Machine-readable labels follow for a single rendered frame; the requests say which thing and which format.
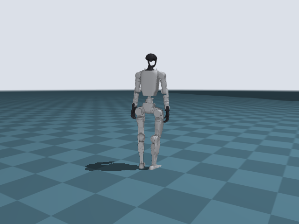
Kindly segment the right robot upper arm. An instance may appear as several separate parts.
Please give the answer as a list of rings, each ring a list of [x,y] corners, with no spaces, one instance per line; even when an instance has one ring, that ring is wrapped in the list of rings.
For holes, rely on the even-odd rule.
[[[166,86],[167,86],[167,82],[166,82],[166,74],[164,72],[157,72],[158,74],[158,77],[161,79],[160,82],[161,82],[161,93],[162,94],[166,94]]]

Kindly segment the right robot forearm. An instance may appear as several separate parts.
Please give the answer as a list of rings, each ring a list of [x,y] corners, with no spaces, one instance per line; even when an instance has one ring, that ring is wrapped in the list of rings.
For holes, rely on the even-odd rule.
[[[166,89],[166,95],[164,95],[163,98],[164,98],[164,108],[166,109],[166,106],[169,106],[169,91],[168,91],[168,89]]]

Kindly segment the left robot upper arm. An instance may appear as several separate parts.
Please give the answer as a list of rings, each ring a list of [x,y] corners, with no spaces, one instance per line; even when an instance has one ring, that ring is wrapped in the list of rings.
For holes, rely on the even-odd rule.
[[[135,74],[135,92],[138,93],[141,92],[140,84],[141,84],[141,71]]]

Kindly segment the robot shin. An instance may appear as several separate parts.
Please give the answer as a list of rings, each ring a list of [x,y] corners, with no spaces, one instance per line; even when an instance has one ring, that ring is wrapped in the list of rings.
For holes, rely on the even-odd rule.
[[[159,149],[160,149],[160,138],[157,136],[157,137],[155,137],[155,143],[151,144],[151,154],[152,154],[152,165],[153,166],[156,166]]]
[[[137,139],[138,139],[138,152],[140,155],[140,163],[141,162],[143,163],[144,141],[142,141],[142,142],[139,141],[139,134],[137,136]]]

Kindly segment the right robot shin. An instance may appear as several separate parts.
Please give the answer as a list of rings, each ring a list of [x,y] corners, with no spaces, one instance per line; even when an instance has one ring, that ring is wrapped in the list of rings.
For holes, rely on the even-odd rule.
[[[155,137],[155,143],[151,144],[151,154],[152,154],[152,165],[153,166],[156,166],[159,149],[160,149],[160,138],[157,136],[157,137]]]

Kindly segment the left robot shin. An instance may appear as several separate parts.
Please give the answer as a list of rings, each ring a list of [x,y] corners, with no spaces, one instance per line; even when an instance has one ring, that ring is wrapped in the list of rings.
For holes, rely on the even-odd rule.
[[[140,155],[140,163],[141,162],[143,163],[144,141],[142,141],[142,142],[139,141],[139,134],[137,136],[137,139],[138,139],[138,152]]]

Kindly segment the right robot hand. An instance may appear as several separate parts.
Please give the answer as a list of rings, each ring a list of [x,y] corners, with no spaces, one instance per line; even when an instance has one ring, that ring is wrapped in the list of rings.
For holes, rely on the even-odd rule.
[[[166,120],[164,121],[164,123],[169,120],[169,106],[166,106],[165,111],[166,111],[166,116],[164,118],[166,118]]]

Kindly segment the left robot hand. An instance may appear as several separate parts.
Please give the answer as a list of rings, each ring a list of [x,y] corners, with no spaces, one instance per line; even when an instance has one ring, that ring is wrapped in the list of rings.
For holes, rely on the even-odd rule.
[[[135,109],[136,109],[137,107],[135,107],[135,104],[133,103],[132,104],[132,110],[131,110],[131,118],[133,118],[133,119],[136,119],[136,116],[135,116]]]

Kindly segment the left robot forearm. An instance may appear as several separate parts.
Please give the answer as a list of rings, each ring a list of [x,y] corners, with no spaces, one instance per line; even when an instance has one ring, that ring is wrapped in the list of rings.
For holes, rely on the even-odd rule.
[[[138,97],[139,97],[139,93],[135,92],[135,90],[134,90],[133,103],[135,104],[135,107],[137,107]],[[133,104],[133,103],[132,103],[132,104]]]

